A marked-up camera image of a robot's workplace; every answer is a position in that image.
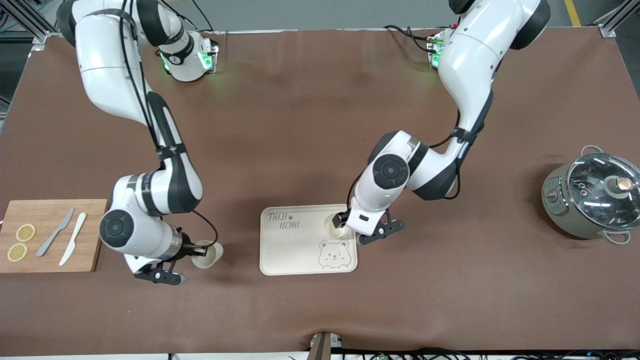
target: black joint cap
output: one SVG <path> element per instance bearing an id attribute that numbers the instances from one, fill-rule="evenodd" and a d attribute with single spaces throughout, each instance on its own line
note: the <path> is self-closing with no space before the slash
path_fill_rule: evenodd
<path id="1" fill-rule="evenodd" d="M 398 155 L 382 155 L 373 163 L 373 179 L 385 190 L 403 186 L 408 177 L 409 166 Z"/>
<path id="2" fill-rule="evenodd" d="M 100 239 L 110 247 L 123 247 L 133 234 L 133 219 L 123 210 L 111 210 L 100 221 Z"/>

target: tray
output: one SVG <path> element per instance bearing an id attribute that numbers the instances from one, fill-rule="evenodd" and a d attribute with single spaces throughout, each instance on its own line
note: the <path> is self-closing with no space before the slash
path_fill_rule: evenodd
<path id="1" fill-rule="evenodd" d="M 356 234 L 324 229 L 345 204 L 266 208 L 260 216 L 260 271 L 265 275 L 332 274 L 358 266 Z"/>

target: floor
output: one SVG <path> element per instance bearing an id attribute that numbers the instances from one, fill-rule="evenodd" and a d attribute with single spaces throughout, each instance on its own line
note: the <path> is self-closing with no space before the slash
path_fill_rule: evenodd
<path id="1" fill-rule="evenodd" d="M 572 4 L 572 0 L 548 1 L 552 10 L 549 26 L 571 26 L 567 3 Z M 51 1 L 43 10 L 48 19 L 55 13 L 53 3 L 57 1 Z M 173 0 L 170 3 L 198 28 L 209 28 L 192 1 Z M 582 25 L 589 24 L 620 3 L 621 0 L 575 1 L 578 21 Z M 446 0 L 251 0 L 251 6 L 246 1 L 208 0 L 199 1 L 198 4 L 215 29 L 227 31 L 380 28 L 387 24 L 432 28 L 447 25 L 456 18 Z M 627 19 L 616 34 L 616 41 L 640 97 L 640 15 Z M 1 96 L 9 100 L 13 97 L 30 49 L 31 44 L 2 44 L 0 41 Z"/>

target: plastic knife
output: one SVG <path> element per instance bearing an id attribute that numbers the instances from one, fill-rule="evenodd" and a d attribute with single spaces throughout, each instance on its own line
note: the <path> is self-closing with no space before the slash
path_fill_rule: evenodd
<path id="1" fill-rule="evenodd" d="M 76 227 L 74 228 L 74 233 L 71 235 L 71 240 L 69 240 L 69 245 L 67 245 L 67 249 L 65 250 L 65 253 L 64 255 L 62 255 L 62 259 L 60 259 L 60 264 L 58 264 L 59 266 L 64 265 L 67 262 L 67 260 L 69 260 L 69 257 L 71 256 L 73 251 L 76 249 L 76 238 L 78 236 L 78 233 L 80 232 L 80 228 L 82 228 L 82 225 L 84 224 L 85 219 L 86 219 L 86 213 L 80 213 L 80 215 L 78 215 L 78 220 L 76 221 Z"/>
<path id="2" fill-rule="evenodd" d="M 71 217 L 73 215 L 74 215 L 74 209 L 70 208 L 65 218 L 62 219 L 62 222 L 60 223 L 60 225 L 58 225 L 58 227 L 53 231 L 53 234 L 51 234 L 51 236 L 47 239 L 47 241 L 45 241 L 44 244 L 42 244 L 42 246 L 38 249 L 36 256 L 44 256 L 44 254 L 47 253 L 47 250 L 49 250 L 49 247 L 51 246 L 51 243 L 53 242 L 53 240 L 56 238 L 56 236 L 60 231 L 64 230 L 64 228 L 66 228 L 67 225 L 69 225 L 69 222 L 71 221 Z"/>

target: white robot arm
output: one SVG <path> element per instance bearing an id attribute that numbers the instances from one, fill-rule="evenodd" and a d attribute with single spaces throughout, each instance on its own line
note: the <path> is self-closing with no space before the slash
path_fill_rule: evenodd
<path id="1" fill-rule="evenodd" d="M 493 100 L 491 85 L 506 51 L 521 49 L 546 28 L 547 0 L 449 0 L 461 15 L 445 32 L 439 59 L 440 79 L 458 105 L 458 123 L 447 150 L 440 154 L 404 131 L 382 136 L 355 186 L 346 213 L 333 224 L 361 233 L 362 245 L 400 231 L 404 224 L 380 219 L 409 187 L 423 200 L 443 199 L 453 189 L 465 156 L 484 127 Z"/>
<path id="2" fill-rule="evenodd" d="M 161 217 L 193 211 L 202 199 L 202 184 L 169 107 L 144 78 L 138 46 L 149 43 L 171 51 L 182 60 L 174 64 L 174 76 L 199 77 L 204 70 L 194 38 L 156 0 L 67 1 L 58 10 L 58 20 L 73 24 L 67 40 L 76 47 L 91 102 L 148 126 L 161 162 L 156 171 L 117 181 L 100 223 L 100 238 L 125 254 L 134 276 L 182 284 L 184 276 L 172 271 L 175 261 L 206 255 L 207 247 L 193 245 L 180 228 Z M 169 271 L 162 268 L 165 262 L 171 264 Z"/>

